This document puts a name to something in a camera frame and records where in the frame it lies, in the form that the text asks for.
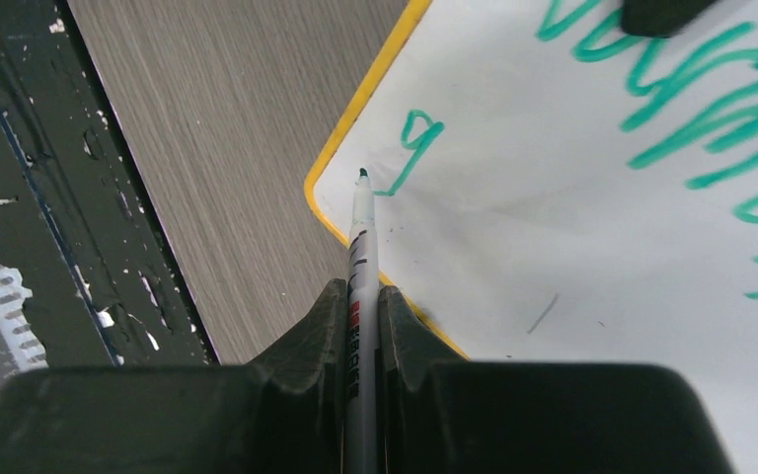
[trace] white marker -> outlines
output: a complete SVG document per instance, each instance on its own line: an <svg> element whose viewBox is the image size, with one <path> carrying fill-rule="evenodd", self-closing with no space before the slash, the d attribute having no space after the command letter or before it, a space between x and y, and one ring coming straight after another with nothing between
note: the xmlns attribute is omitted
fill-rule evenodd
<svg viewBox="0 0 758 474"><path fill-rule="evenodd" d="M376 424L376 364L379 360L379 256L373 190L359 170L353 198L347 280L346 376L344 385L344 473L376 474L384 460L384 434Z"/></svg>

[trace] yellow border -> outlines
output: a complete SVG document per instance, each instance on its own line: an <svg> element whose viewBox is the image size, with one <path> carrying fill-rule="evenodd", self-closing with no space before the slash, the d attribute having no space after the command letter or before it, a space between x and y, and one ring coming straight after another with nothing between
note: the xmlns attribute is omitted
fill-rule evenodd
<svg viewBox="0 0 758 474"><path fill-rule="evenodd" d="M318 179L321 178L321 174L324 173L327 165L330 164L333 155L336 154L339 146L341 146L341 143L344 141L344 137L350 132L355 120L358 118L359 114L361 114L361 111L364 110L364 106L367 105L367 101L370 100L370 97L379 86L385 73L388 72L394 59L396 59L406 41L408 41L411 33L414 32L414 28L417 27L419 20L422 19L422 16L425 14L430 3L431 0L411 0L409 2L406 9L403 11L402 16L400 16L399 21L397 21L397 24L394 26L394 30L391 31L388 35L388 39L385 40L385 44L382 45L382 49L379 51L373 64L370 65L370 69L367 71L367 74L365 74L358 89L356 89L350 103L347 104L347 108L339 119L339 123L336 124L333 134L330 135L330 138L321 150L321 154L318 155L318 159L315 160L315 164L312 165L312 168L309 170L309 174L304 181L303 192L304 195L306 195L306 200L309 202L310 208L312 208L312 212L315 213L318 220L323 222L330 232L338 237L341 243L345 246L347 245L347 237L336 229L333 223L327 219L327 216L321 212L318 208L318 204L315 202L315 193L313 192L315 184L318 182ZM393 284L385 274L379 274L379 277L385 284ZM451 339L449 339L448 336L446 336L443 331L440 330L440 328L437 327L436 324L434 324L433 321L431 321L431 319L428 318L428 316L425 315L425 313L417 308L410 299L408 299L408 302L419 320L422 321L431 332L437 335L438 338L459 355L469 358Z"/></svg>

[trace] black mark on whiteboard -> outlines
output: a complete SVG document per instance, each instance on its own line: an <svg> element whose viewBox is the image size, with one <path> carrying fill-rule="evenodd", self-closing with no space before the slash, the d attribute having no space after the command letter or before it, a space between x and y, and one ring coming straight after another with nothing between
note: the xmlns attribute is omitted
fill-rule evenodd
<svg viewBox="0 0 758 474"><path fill-rule="evenodd" d="M533 331L536 331L536 327L539 326L539 323L542 322L543 319L545 319L545 316L548 315L548 313L551 312L551 309L554 308L554 305L557 304L557 300L560 299L560 294L557 293L554 295L554 299L551 300L551 303L548 304L548 307L545 308L544 311L542 311L542 314L539 315L539 317L536 319L536 322L533 323L533 326L530 327L530 329L527 330L527 334L533 334Z"/></svg>

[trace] scratched black surface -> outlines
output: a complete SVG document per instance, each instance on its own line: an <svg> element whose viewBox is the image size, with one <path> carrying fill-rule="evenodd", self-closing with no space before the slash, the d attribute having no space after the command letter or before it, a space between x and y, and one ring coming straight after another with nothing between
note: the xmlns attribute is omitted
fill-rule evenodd
<svg viewBox="0 0 758 474"><path fill-rule="evenodd" d="M52 27L57 20L64 33ZM23 227L0 230L0 259L18 268L35 294L26 317L49 363L116 363L114 356L126 364L215 362L64 2L0 0L2 112L1 125L9 124L26 161L0 158L0 198L21 195L22 205L0 220L21 213L24 220L31 215L36 227L47 218L47 227L55 229L36 240L24 238ZM0 149L2 155L10 150L1 131ZM13 181L3 180L4 173ZM16 177L23 176L18 185ZM73 266L88 284L90 304ZM38 297L46 291L56 297ZM101 329L97 312L106 308L114 325ZM67 330L57 326L62 321ZM103 354L104 342L113 357Z"/></svg>

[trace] gray floor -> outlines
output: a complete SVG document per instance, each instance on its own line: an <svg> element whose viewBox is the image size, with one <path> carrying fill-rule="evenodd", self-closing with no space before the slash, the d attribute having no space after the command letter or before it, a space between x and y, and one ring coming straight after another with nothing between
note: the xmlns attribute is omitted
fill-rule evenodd
<svg viewBox="0 0 758 474"><path fill-rule="evenodd" d="M303 181L405 3L70 0L223 361L342 277Z"/></svg>

